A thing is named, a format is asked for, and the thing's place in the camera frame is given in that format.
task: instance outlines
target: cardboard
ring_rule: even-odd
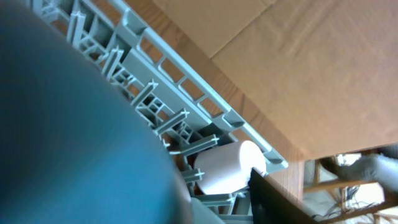
[[[154,0],[208,57],[263,12],[267,0]]]
[[[397,10],[278,0],[212,59],[306,159],[394,143]]]

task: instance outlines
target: wood grain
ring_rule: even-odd
[[[116,24],[120,14],[105,1],[93,1]],[[269,141],[288,161],[289,168],[271,177],[283,186],[285,194],[301,201],[303,194],[303,161],[301,152],[259,111],[243,92],[186,36],[152,1],[126,0],[126,2],[188,62],[255,130]],[[150,45],[144,47],[148,54],[154,54]],[[172,67],[168,67],[171,76]],[[204,105],[216,111],[211,105]]]

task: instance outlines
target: wooden chair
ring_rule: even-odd
[[[375,181],[362,181],[362,180],[330,180],[326,182],[319,182],[320,178],[320,161],[316,160],[315,161],[315,172],[314,172],[314,178],[313,178],[313,185],[311,187],[306,187],[304,188],[304,192],[316,192],[319,190],[326,190],[330,196],[333,198],[333,200],[336,202],[336,206],[341,207],[341,215],[338,215],[337,217],[333,217],[327,220],[323,220],[320,223],[334,223],[334,222],[340,222],[343,220],[347,220],[350,218],[358,217],[361,215],[366,215],[366,214],[373,214],[375,223],[380,223],[380,219],[384,218],[386,220],[393,220],[393,219],[398,219],[398,217],[391,216],[391,215],[384,215],[379,213],[379,211],[387,209],[387,208],[392,208],[395,206],[398,206],[398,199],[396,198],[395,195],[391,194],[390,192],[384,191],[384,198],[385,201],[373,205],[370,207],[366,208],[359,208],[356,210],[348,210],[346,209],[346,188],[347,187],[352,187],[355,185],[361,185],[361,184],[371,184],[375,183]],[[341,189],[341,197],[333,191],[334,189]]]

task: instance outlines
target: white plastic container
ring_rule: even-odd
[[[197,184],[204,194],[229,194],[248,185],[251,169],[266,173],[266,159],[251,141],[239,141],[199,153],[194,163],[205,174]]]

